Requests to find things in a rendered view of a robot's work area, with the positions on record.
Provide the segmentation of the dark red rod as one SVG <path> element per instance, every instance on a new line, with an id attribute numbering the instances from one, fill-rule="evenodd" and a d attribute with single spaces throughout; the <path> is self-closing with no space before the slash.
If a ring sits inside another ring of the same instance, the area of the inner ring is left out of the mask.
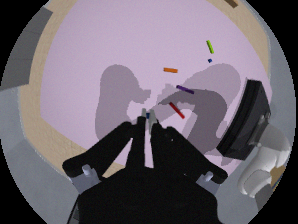
<path id="1" fill-rule="evenodd" d="M 185 118 L 185 116 L 177 109 L 177 107 L 172 102 L 170 102 L 169 105 L 181 116 L 182 119 Z"/>

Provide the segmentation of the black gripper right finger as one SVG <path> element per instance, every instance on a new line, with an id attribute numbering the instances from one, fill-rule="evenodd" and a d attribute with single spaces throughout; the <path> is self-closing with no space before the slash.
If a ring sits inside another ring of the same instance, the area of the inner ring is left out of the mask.
<path id="1" fill-rule="evenodd" d="M 182 208 L 194 199 L 194 190 L 185 175 L 215 196 L 227 179 L 227 172 L 210 162 L 174 127 L 163 128 L 154 109 L 150 109 L 148 126 L 153 168 L 162 167 L 169 203 Z"/>

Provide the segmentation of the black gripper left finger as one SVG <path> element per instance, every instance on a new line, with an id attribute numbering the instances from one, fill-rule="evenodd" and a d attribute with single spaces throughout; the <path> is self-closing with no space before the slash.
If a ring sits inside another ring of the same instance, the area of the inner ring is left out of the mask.
<path id="1" fill-rule="evenodd" d="M 63 162 L 63 170 L 80 195 L 98 184 L 99 178 L 133 138 L 118 195 L 124 208 L 140 208 L 145 198 L 146 122 L 146 108 L 142 108 L 137 124 L 132 125 L 128 121 L 121 123 L 86 152 Z"/>

